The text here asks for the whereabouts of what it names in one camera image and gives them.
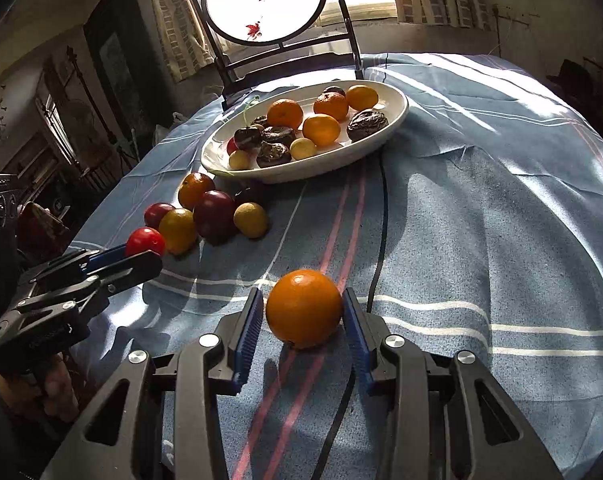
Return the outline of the person's left hand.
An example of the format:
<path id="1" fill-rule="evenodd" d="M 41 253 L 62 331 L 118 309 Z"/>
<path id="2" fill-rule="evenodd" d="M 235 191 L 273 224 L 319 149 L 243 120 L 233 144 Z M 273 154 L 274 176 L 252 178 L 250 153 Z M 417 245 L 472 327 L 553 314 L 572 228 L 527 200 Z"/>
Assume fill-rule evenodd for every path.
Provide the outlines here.
<path id="1" fill-rule="evenodd" d="M 15 413 L 43 412 L 62 422 L 72 422 L 79 414 L 70 373 L 60 354 L 44 364 L 44 374 L 39 379 L 0 374 L 0 398 Z"/>

